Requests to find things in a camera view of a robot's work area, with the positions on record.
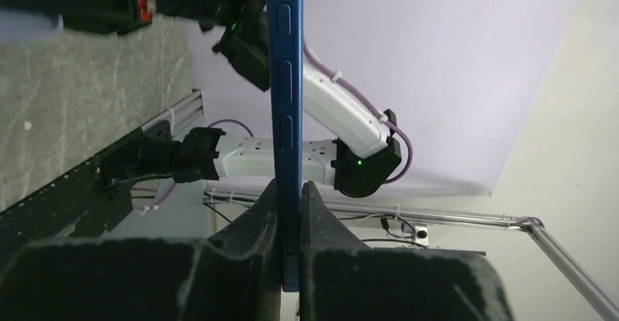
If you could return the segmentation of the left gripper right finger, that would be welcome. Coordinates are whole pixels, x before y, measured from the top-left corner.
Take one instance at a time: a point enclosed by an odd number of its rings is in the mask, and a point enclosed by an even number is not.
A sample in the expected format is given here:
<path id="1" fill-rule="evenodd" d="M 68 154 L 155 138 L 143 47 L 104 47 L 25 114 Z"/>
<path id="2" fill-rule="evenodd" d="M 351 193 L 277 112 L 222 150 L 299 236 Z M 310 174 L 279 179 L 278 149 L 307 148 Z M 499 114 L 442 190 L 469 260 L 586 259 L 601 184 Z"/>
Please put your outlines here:
<path id="1" fill-rule="evenodd" d="M 492 265 L 478 255 L 372 249 L 302 189 L 302 320 L 511 320 Z"/>

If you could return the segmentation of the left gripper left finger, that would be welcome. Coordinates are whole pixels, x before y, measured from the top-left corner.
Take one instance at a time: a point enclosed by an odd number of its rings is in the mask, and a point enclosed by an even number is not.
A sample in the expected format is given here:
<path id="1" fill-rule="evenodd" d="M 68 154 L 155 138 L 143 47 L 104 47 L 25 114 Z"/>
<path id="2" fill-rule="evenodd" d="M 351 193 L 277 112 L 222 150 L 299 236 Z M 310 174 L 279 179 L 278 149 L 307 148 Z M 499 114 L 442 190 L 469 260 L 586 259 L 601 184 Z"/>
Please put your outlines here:
<path id="1" fill-rule="evenodd" d="M 45 239 L 1 273 L 3 320 L 278 320 L 276 184 L 206 239 Z"/>

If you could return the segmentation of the blue phone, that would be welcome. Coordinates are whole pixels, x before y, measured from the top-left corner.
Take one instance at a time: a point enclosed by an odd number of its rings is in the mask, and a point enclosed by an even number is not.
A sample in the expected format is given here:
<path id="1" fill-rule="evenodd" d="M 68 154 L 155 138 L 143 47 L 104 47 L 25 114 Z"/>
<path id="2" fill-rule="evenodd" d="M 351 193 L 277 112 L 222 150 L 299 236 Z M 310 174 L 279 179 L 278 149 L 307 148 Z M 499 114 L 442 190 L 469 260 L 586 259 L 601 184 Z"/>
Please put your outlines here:
<path id="1" fill-rule="evenodd" d="M 300 287 L 303 0 L 266 0 L 282 288 Z"/>

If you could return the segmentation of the lilac phone case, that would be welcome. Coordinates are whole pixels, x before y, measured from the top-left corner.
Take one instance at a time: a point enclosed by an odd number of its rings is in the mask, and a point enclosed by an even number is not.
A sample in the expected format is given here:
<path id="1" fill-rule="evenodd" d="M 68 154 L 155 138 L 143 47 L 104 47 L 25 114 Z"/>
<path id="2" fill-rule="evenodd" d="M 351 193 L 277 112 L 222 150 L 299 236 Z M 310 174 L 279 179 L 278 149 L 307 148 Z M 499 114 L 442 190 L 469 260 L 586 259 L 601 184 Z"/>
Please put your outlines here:
<path id="1" fill-rule="evenodd" d="M 1 8 L 1 43 L 50 39 L 63 28 L 60 15 Z"/>

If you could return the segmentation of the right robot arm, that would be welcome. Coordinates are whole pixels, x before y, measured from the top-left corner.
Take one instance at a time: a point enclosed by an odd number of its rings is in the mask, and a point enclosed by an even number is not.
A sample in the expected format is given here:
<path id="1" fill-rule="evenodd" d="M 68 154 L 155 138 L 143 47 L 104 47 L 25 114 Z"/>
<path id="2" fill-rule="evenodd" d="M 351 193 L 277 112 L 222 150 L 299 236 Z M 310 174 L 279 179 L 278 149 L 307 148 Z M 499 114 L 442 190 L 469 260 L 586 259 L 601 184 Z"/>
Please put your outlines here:
<path id="1" fill-rule="evenodd" d="M 285 198 L 303 179 L 363 198 L 401 178 L 402 156 L 392 111 L 379 112 L 303 41 L 302 0 L 1 0 L 3 8 L 55 15 L 66 28 L 123 36 L 153 15 L 196 21 L 223 35 L 213 51 L 272 98 L 271 139 L 241 139 L 219 128 L 195 128 L 182 141 L 145 139 L 135 155 L 134 182 L 175 182 L 275 175 Z"/>

